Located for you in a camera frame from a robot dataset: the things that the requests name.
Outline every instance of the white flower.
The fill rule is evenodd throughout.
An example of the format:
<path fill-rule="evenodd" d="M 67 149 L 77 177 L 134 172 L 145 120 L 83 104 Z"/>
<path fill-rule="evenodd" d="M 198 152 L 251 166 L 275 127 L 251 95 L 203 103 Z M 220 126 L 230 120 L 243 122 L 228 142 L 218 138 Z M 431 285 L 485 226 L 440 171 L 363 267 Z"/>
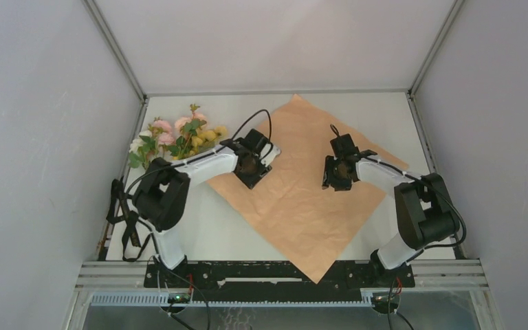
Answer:
<path fill-rule="evenodd" d="M 144 142 L 140 137 L 134 139 L 133 143 L 131 143 L 131 152 L 136 153 L 143 144 Z"/>
<path fill-rule="evenodd" d="M 140 133 L 138 133 L 138 136 L 148 136 L 148 137 L 151 137 L 153 136 L 153 132 L 149 131 L 148 129 L 145 130 L 145 131 L 142 131 Z"/>

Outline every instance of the black bracket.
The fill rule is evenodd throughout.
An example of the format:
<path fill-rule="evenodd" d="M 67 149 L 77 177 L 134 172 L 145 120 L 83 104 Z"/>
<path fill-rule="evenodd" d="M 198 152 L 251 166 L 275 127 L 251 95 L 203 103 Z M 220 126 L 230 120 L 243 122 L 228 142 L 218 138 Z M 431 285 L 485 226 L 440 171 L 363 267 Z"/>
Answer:
<path fill-rule="evenodd" d="M 360 299 L 359 288 L 389 287 L 396 276 L 404 287 L 415 286 L 411 266 L 387 271 L 377 278 L 373 265 L 355 261 L 336 261 L 317 284 L 289 261 L 184 261 L 173 271 L 192 281 L 208 300 L 214 301 L 356 301 Z M 156 276 L 157 266 L 148 265 L 144 287 L 156 288 Z M 189 287 L 171 274 L 159 276 L 161 287 L 164 283 L 172 288 Z M 226 282 L 227 278 L 296 278 L 300 281 Z M 201 298 L 194 295 L 194 300 Z"/>

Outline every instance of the orange paper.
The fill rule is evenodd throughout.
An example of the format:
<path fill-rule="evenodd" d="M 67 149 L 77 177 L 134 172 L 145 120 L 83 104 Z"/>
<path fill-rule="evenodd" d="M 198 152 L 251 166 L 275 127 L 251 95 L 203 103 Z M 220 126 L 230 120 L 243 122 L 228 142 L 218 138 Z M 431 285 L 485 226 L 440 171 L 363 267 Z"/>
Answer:
<path fill-rule="evenodd" d="M 282 153 L 272 171 L 250 190 L 235 175 L 220 175 L 210 186 L 313 282 L 318 283 L 351 242 L 386 193 L 364 182 L 347 192 L 321 189 L 329 141 L 350 133 L 355 145 L 371 149 L 401 168 L 407 164 L 370 142 L 355 129 L 298 95 L 272 114 L 272 142 Z M 268 132 L 268 122 L 257 128 Z"/>

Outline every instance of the white table surface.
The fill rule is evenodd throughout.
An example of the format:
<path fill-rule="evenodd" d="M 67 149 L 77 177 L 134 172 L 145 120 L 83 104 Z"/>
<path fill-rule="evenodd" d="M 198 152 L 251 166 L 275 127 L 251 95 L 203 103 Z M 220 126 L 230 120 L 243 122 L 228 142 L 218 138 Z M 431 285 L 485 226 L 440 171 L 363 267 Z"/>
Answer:
<path fill-rule="evenodd" d="M 404 160 L 410 165 L 411 171 L 428 173 L 424 152 L 404 93 L 311 93 L 301 96 L 355 127 L 369 140 Z M 255 111 L 273 111 L 290 98 L 289 94 L 152 97 L 148 103 L 143 127 L 155 117 L 174 123 L 179 117 L 188 115 L 189 104 L 196 103 L 201 105 L 199 111 L 208 117 L 211 127 L 224 124 L 231 134 Z M 246 125 L 242 134 L 246 134 L 264 120 L 265 115 L 255 118 Z M 143 173 L 142 168 L 131 169 L 127 186 Z M 125 227 L 124 222 L 114 226 L 107 260 L 122 260 L 121 237 Z M 175 228 L 189 260 L 287 260 L 207 183 L 189 191 L 185 213 Z M 137 224 L 137 230 L 143 241 L 148 230 L 140 224 Z M 369 259 L 373 250 L 387 243 L 396 233 L 395 202 L 393 198 L 386 197 L 341 253 L 339 260 Z M 129 244 L 126 255 L 136 256 L 138 250 Z M 141 260 L 147 260 L 153 254 L 154 248 L 149 244 L 141 255 Z M 449 247 L 431 249 L 426 250 L 419 258 L 454 259 L 454 252 Z"/>

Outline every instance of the white enclosure panel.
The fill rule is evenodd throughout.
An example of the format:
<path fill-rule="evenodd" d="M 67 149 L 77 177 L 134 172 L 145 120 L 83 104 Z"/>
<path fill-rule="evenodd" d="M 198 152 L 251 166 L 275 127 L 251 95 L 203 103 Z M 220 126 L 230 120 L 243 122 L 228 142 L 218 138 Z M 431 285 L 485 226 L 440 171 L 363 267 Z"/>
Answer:
<path fill-rule="evenodd" d="M 138 99 L 79 1 L 0 1 L 0 329 L 60 329 Z"/>
<path fill-rule="evenodd" d="M 506 329 L 528 329 L 528 1 L 468 1 L 417 95 Z"/>
<path fill-rule="evenodd" d="M 453 0 L 98 0 L 148 94 L 408 89 Z"/>
<path fill-rule="evenodd" d="M 412 171 L 428 172 L 404 93 L 317 93 L 302 96 L 410 164 Z M 197 103 L 202 106 L 200 111 L 209 120 L 214 124 L 226 124 L 231 133 L 255 111 L 273 111 L 290 98 L 290 94 L 154 97 L 149 100 L 145 124 L 159 116 L 169 121 L 176 120 L 187 113 L 189 104 Z M 265 115 L 246 125 L 240 136 L 244 136 L 250 128 L 262 121 L 265 121 Z M 272 167 L 269 175 L 274 175 L 274 163 Z M 131 170 L 127 186 L 143 173 L 142 168 Z M 319 189 L 321 181 L 322 178 L 319 177 Z M 183 251 L 190 260 L 286 260 L 207 183 L 189 191 L 185 213 L 175 228 L 179 231 Z M 124 223 L 115 226 L 107 260 L 122 260 L 121 238 L 124 229 Z M 137 229 L 144 239 L 148 231 L 140 224 L 137 224 Z M 387 197 L 339 259 L 369 259 L 370 253 L 387 243 L 396 232 L 395 202 Z M 150 258 L 153 251 L 153 246 L 149 245 L 142 260 Z M 131 247 L 127 250 L 128 256 L 136 256 L 137 253 L 138 248 Z M 453 259 L 454 253 L 450 248 L 431 249 L 422 258 Z"/>

